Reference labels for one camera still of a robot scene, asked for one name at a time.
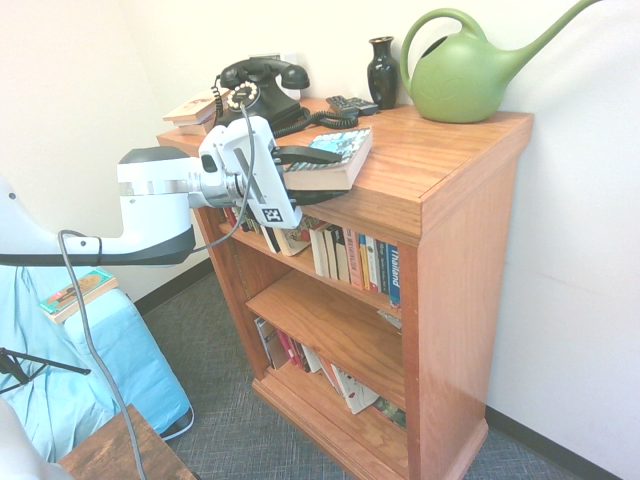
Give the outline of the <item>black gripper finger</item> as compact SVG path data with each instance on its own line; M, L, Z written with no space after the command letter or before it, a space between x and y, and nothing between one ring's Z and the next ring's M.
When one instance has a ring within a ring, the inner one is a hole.
M348 193L348 190L288 190L290 203L294 206L315 205L338 198Z
M341 154L308 146L283 146L273 149L273 159L279 164L310 163L335 164L342 161Z

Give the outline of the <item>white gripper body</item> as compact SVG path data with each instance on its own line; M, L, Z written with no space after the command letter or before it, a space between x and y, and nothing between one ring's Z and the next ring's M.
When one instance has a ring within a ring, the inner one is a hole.
M248 205L256 220L271 228L294 229L302 211L288 197L271 151L276 146L262 117L241 118L216 127L214 147L227 173L239 174L249 186Z

